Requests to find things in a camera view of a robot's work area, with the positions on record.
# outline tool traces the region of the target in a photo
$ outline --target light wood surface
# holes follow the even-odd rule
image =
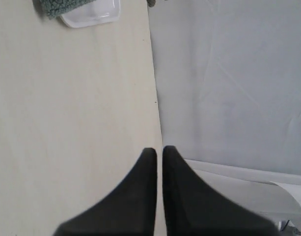
[[[35,8],[0,0],[0,236],[51,235],[109,193],[144,147],[161,163],[146,0],[123,0],[118,22],[84,29]]]

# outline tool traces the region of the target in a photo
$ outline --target white fabric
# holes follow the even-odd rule
[[[164,144],[301,175],[301,0],[171,0],[149,9]]]

